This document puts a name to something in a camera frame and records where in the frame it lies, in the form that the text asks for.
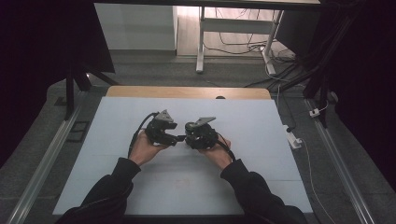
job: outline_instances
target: white wall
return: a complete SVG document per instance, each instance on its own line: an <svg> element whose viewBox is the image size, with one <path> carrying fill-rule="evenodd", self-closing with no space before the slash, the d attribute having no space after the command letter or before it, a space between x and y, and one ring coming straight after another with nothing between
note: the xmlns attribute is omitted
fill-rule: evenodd
<svg viewBox="0 0 396 224"><path fill-rule="evenodd" d="M95 4L109 49L177 48L177 7Z"/></svg>

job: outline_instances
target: power strip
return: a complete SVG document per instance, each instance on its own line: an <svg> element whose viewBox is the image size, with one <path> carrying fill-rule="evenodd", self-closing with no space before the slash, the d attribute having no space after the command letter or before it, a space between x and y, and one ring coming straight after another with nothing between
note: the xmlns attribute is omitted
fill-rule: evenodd
<svg viewBox="0 0 396 224"><path fill-rule="evenodd" d="M303 142L300 138L296 138L294 136L294 133L287 131L287 129L289 128L288 125L283 125L283 129L285 129L285 133L286 133L286 138L288 138L289 144L291 146L292 149L298 149L301 147L301 143Z"/></svg>

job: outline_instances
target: black jacket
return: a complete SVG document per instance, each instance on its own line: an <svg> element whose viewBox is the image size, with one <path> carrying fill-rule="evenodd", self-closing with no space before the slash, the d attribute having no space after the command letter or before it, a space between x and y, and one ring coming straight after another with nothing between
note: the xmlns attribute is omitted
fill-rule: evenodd
<svg viewBox="0 0 396 224"><path fill-rule="evenodd" d="M133 161L119 158L113 174L102 177L81 206L69 209L57 223L122 223L127 198L134 187L132 179L140 171ZM248 223L306 223L298 208L285 206L271 193L264 178L249 172L241 160L228 165L220 177L233 187Z"/></svg>

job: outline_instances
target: hand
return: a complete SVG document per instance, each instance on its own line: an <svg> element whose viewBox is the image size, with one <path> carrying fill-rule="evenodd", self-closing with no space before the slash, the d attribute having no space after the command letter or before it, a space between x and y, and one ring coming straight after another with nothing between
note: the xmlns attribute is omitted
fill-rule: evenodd
<svg viewBox="0 0 396 224"><path fill-rule="evenodd" d="M223 139L219 136L220 142L231 148L230 140ZM200 149L200 153L206 155L211 161L213 161L221 170L224 170L233 161L228 152L219 144L215 144L210 149Z"/></svg>
<svg viewBox="0 0 396 224"><path fill-rule="evenodd" d="M158 145L154 146L149 141L146 132L140 132L137 136L136 141L134 142L134 147L132 149L131 155L129 156L129 160L134 161L138 166L143 165L144 163L151 161L158 152L163 149L168 148L166 145Z"/></svg>

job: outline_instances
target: person's arm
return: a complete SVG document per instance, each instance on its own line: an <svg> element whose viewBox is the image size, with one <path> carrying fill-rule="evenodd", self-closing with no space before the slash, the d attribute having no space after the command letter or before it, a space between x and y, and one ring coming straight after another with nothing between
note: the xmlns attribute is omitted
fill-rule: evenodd
<svg viewBox="0 0 396 224"><path fill-rule="evenodd" d="M231 147L229 140L219 140ZM283 201L271 193L264 178L249 172L241 160L232 161L229 154L218 144L199 151L221 169L220 177L233 187L237 201L248 216L262 220L262 223L297 223L287 213Z"/></svg>
<svg viewBox="0 0 396 224"><path fill-rule="evenodd" d="M69 209L57 223L122 223L132 179L140 166L151 161L168 146L154 146L145 132L134 143L129 159L119 158L111 175L102 177L90 190L80 207Z"/></svg>

